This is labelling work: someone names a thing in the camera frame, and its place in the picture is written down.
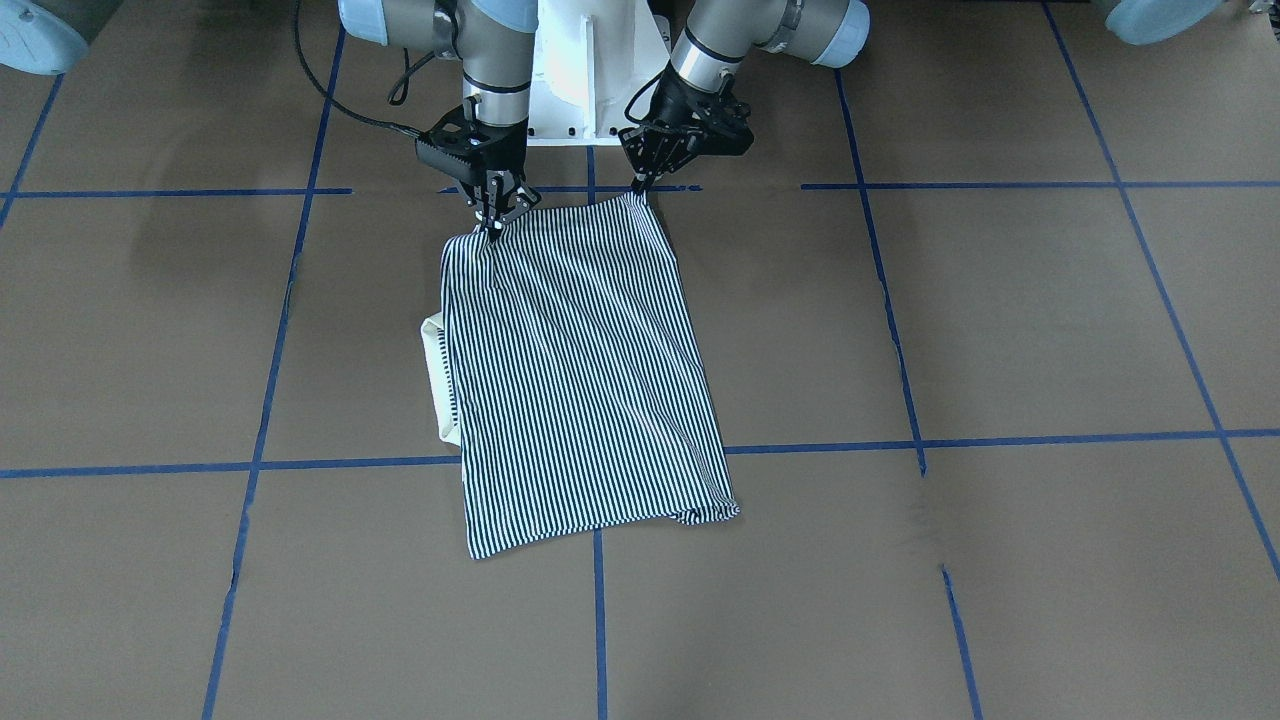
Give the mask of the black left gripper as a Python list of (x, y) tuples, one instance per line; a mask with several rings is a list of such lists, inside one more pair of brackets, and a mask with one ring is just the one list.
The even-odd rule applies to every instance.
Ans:
[(704, 91), (667, 67), (636, 91), (623, 110), (630, 126), (620, 131), (632, 193), (650, 192), (698, 156), (741, 156), (753, 146), (751, 108), (735, 97), (733, 87), (728, 70)]

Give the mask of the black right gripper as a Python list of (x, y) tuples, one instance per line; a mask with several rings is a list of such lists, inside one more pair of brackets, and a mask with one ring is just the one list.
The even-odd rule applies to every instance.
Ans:
[(538, 206), (541, 193), (526, 184), (529, 119), (488, 124), (479, 117), (480, 105), (479, 97), (466, 97), (417, 136), (416, 152), (420, 161), (460, 182), (485, 238), (497, 242), (500, 228)]

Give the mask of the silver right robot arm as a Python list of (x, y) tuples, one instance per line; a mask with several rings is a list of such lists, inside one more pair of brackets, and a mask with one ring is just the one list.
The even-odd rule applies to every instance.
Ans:
[[(79, 63), (116, 1), (5, 1), (3, 64), (35, 76), (60, 76)], [(310, 67), (301, 38), (301, 3), (291, 9), (292, 45), (311, 86), (348, 118), (410, 137), (419, 160), (451, 177), (480, 231), (498, 240), (540, 202), (526, 179), (530, 94), (535, 56), (535, 1), (340, 1), (343, 29), (406, 59), (389, 97), (403, 95), (433, 61), (457, 61), (460, 105), (428, 129), (367, 117), (340, 105)]]

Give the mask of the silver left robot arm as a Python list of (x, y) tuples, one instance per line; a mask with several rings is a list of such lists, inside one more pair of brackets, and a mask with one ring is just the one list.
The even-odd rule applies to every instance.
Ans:
[(733, 95), (746, 55), (756, 49), (814, 67), (840, 69), (865, 46), (870, 12), (863, 1), (696, 1), (675, 41), (646, 113), (620, 142), (635, 193), (700, 156), (744, 155), (754, 142), (750, 108)]

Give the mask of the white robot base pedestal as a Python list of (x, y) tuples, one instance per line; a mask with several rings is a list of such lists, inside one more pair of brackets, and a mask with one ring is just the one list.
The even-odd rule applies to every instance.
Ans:
[(664, 26), (646, 1), (540, 1), (538, 19), (529, 145), (617, 145), (668, 64)]

